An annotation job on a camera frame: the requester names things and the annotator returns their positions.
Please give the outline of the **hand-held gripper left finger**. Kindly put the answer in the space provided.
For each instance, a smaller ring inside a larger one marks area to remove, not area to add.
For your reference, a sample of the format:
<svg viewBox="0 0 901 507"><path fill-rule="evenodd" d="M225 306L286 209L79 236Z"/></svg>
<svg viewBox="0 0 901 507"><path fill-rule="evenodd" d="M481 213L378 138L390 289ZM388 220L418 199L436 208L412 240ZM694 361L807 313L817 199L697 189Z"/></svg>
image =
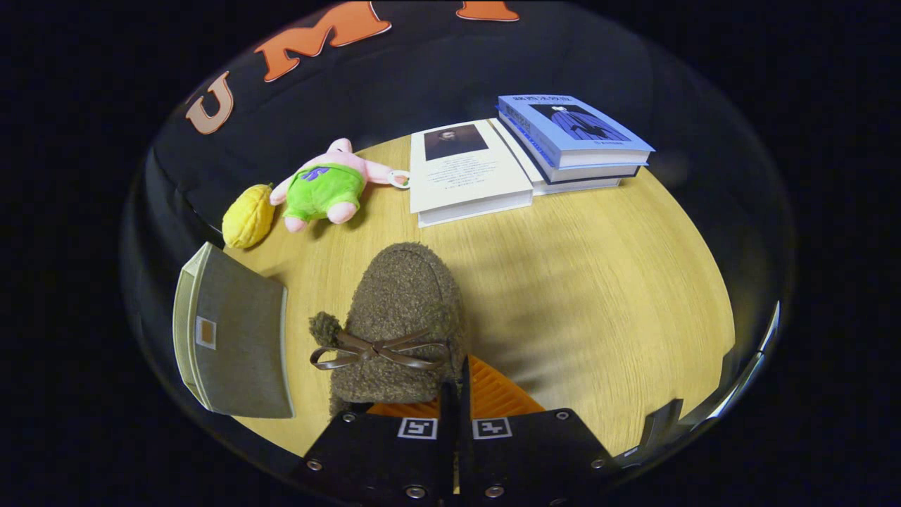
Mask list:
<svg viewBox="0 0 901 507"><path fill-rule="evenodd" d="M444 506L453 496L458 396L403 418L342 411L303 456L299 482L341 506Z"/></svg>

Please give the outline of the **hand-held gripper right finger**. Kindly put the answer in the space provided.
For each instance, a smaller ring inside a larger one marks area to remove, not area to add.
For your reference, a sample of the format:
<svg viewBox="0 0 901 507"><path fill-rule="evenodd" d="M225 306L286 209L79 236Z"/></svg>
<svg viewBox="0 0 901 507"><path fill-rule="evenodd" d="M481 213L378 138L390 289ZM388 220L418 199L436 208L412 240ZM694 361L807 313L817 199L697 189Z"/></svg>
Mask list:
<svg viewBox="0 0 901 507"><path fill-rule="evenodd" d="M620 465L570 408L541 410L515 383L470 356L461 392L464 506L598 506Z"/></svg>

